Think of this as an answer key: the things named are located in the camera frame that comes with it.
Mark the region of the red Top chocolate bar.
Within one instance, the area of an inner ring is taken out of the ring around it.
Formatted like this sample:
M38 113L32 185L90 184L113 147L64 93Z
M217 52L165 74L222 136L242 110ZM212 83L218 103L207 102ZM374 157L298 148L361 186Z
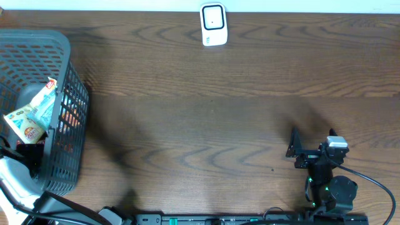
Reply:
M77 100L77 104L74 103L67 96L64 97L62 102L66 108L62 107L61 110L61 121L59 125L59 131L63 134L67 134L71 128L78 128L81 123L79 121L79 106L82 101L80 99Z

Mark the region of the light blue wet wipes pack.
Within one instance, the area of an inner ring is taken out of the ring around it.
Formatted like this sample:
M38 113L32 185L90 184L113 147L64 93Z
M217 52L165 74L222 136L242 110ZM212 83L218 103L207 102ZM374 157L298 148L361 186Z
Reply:
M56 100L57 80L49 77L47 84L33 97L29 103L32 111L28 117L47 130L53 115Z

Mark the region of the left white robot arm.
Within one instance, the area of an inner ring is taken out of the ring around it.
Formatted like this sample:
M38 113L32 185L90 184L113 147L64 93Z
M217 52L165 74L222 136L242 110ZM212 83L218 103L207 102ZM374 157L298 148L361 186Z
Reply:
M43 191L29 169L10 157L1 158L1 209L9 224L134 224L115 207L95 212L57 194Z

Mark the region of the yellow snack bag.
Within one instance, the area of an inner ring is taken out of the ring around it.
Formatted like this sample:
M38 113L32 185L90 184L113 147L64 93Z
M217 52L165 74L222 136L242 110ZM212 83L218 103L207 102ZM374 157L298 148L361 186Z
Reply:
M28 117L32 110L31 105L27 104L3 116L5 122L24 144L36 144L44 134L44 129Z

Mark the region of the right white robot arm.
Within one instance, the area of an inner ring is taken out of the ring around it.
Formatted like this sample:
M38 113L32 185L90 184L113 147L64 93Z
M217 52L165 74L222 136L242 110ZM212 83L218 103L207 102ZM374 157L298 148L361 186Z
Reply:
M296 159L296 169L307 170L305 197L316 213L346 214L353 209L358 185L346 176L333 175L333 169L344 162L348 152L346 140L333 129L316 149L303 148L298 130L292 130L286 157Z

